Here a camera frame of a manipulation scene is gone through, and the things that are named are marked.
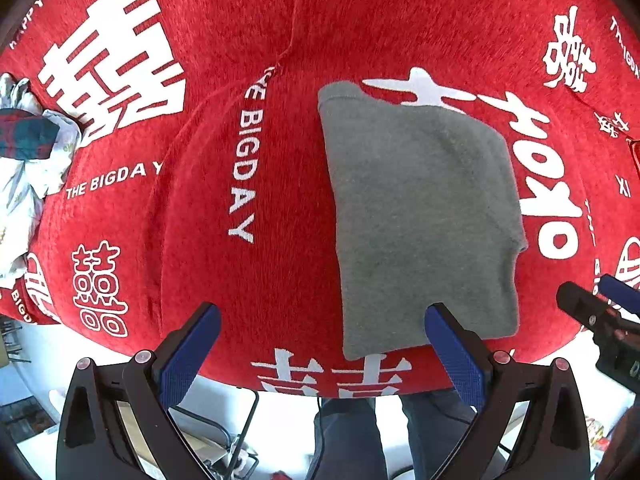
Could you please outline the person's right hand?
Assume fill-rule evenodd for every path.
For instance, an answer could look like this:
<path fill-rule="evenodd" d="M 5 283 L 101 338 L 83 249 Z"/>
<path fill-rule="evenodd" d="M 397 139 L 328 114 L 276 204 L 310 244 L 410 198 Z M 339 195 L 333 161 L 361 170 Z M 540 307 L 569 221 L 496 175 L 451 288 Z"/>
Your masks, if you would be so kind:
<path fill-rule="evenodd" d="M 616 424 L 613 437 L 596 470 L 597 480 L 640 480 L 639 398 Z"/>

